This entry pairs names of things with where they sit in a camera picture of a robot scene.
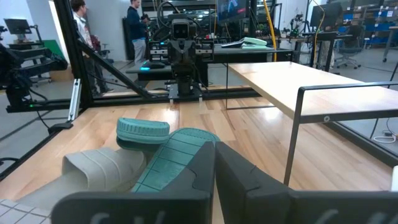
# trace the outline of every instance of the white object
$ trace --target white object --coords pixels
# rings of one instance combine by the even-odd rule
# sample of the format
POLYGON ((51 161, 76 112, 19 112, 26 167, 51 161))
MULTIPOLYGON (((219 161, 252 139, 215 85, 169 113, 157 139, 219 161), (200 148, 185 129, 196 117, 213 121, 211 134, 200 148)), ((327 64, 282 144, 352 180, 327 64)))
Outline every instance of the white object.
POLYGON ((18 203, 52 210, 67 195, 81 191, 127 192, 144 171, 143 152, 110 148, 68 154, 62 161, 62 175, 18 203))
POLYGON ((73 82, 72 97, 70 98, 68 121, 74 121, 79 114, 81 83, 80 79, 73 82))
POLYGON ((377 136, 377 137, 374 137, 373 140, 375 140, 375 141, 377 141, 379 143, 389 144, 389 143, 396 142, 397 141, 397 137, 395 135, 392 135, 392 136, 377 136))
POLYGON ((392 170, 391 191, 398 191, 398 166, 395 166, 392 170))

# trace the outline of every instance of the black metal table leg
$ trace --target black metal table leg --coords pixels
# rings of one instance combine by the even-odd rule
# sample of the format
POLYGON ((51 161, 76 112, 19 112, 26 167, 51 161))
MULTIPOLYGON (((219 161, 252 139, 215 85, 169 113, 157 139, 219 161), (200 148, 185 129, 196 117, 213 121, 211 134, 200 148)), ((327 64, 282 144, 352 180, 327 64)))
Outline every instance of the black metal table leg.
POLYGON ((335 40, 332 39, 330 41, 330 45, 329 45, 328 58, 326 59, 326 67, 325 67, 326 72, 329 72, 329 69, 330 69, 330 62, 331 62, 331 56, 333 55, 334 45, 335 45, 335 40))
POLYGON ((302 87, 298 89, 296 109, 295 109, 294 119, 293 119, 292 135, 290 137, 289 152, 287 154, 287 162, 286 162, 286 170, 285 170, 285 178, 284 178, 284 184, 286 186, 289 186, 290 174, 292 173, 294 152, 295 152, 296 143, 297 143, 297 135, 299 134, 299 126, 300 126, 300 119, 301 119, 301 110, 302 110, 302 106, 303 106, 304 91, 305 90, 302 87))

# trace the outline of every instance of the monitor screen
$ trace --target monitor screen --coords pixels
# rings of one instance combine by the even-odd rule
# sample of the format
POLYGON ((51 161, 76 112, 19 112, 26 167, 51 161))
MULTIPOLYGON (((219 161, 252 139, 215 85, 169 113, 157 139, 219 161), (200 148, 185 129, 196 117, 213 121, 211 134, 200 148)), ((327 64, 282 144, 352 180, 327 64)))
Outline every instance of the monitor screen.
POLYGON ((217 0, 218 22, 232 22, 243 19, 248 15, 249 1, 247 0, 217 0))
POLYGON ((380 0, 356 0, 355 1, 355 6, 380 6, 381 1, 380 0))
POLYGON ((31 34, 29 24, 26 19, 4 19, 10 34, 31 34))
POLYGON ((313 7, 310 27, 318 27, 320 25, 323 13, 325 13, 325 18, 323 19, 322 27, 335 26, 337 19, 343 13, 343 8, 341 7, 340 2, 321 5, 321 7, 323 11, 319 6, 313 7))

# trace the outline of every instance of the wooden tabletop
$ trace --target wooden tabletop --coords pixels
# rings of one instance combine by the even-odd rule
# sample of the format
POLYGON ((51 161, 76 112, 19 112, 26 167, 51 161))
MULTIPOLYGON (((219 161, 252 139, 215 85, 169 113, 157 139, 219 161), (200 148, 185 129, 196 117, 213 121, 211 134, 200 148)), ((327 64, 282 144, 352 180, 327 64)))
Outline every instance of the wooden tabletop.
MULTIPOLYGON (((229 67, 291 118, 301 86, 361 83, 293 62, 240 63, 229 67)), ((378 86, 311 90, 304 94, 302 115, 398 109, 396 99, 398 91, 378 86)))

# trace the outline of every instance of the black aluminum frame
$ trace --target black aluminum frame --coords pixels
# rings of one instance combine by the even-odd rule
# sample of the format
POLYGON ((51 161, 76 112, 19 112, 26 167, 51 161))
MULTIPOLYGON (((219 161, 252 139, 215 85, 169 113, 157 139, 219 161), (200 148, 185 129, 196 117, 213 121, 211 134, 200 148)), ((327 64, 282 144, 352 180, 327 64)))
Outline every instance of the black aluminum frame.
POLYGON ((317 85, 302 86, 298 89, 296 107, 294 111, 292 135, 290 137, 289 153, 287 156, 284 184, 289 185, 290 175, 292 172, 295 146, 297 135, 299 133, 300 124, 308 123, 328 123, 333 121, 353 121, 358 119, 373 118, 393 118, 398 117, 398 109, 396 110, 380 110, 380 111, 359 111, 352 113, 333 113, 333 114, 316 114, 302 115, 304 93, 310 90, 331 90, 338 88, 359 88, 370 86, 391 86, 398 85, 398 82, 372 82, 372 83, 355 83, 355 84, 339 84, 339 85, 317 85))

